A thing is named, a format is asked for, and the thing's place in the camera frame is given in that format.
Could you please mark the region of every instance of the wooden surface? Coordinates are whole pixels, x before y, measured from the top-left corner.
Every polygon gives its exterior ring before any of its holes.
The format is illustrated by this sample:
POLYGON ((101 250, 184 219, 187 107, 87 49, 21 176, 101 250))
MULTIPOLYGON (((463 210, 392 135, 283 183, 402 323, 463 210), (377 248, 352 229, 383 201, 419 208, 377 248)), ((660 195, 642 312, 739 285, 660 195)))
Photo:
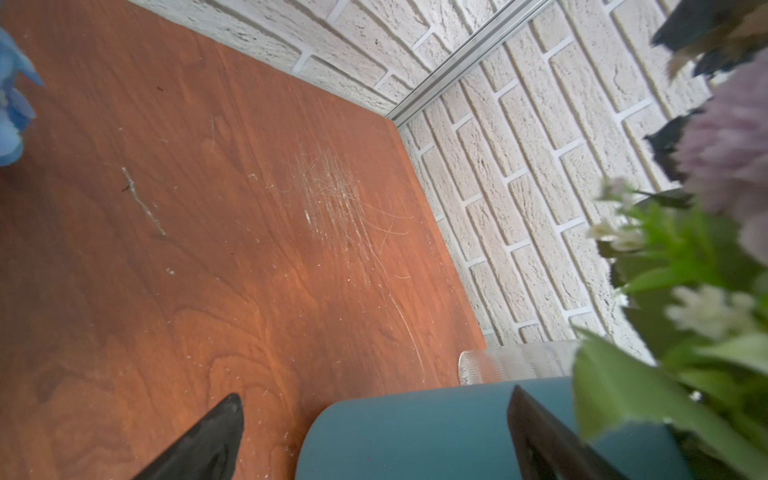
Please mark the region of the wooden surface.
POLYGON ((483 347, 393 124, 122 0, 13 0, 46 88, 0 170, 0 478, 132 477, 229 392, 237 477, 483 347))

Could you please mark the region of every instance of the ribbed clear plastic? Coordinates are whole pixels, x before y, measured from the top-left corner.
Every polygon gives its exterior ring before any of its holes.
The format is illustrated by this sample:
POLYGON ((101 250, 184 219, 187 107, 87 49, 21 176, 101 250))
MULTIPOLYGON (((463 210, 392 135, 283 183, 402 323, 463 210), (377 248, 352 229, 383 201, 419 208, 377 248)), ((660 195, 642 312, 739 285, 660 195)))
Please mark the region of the ribbed clear plastic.
POLYGON ((569 376, 579 340, 468 350, 458 358, 462 385, 569 376))

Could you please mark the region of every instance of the wood grain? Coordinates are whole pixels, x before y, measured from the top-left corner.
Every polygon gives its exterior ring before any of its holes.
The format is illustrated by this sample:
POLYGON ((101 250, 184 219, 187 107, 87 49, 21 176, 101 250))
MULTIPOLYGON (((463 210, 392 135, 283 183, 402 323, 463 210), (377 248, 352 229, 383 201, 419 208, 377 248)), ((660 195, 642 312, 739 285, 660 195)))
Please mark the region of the wood grain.
POLYGON ((0 170, 0 477, 130 478, 229 392, 239 479, 485 346, 396 129, 122 0, 15 0, 46 88, 0 170))

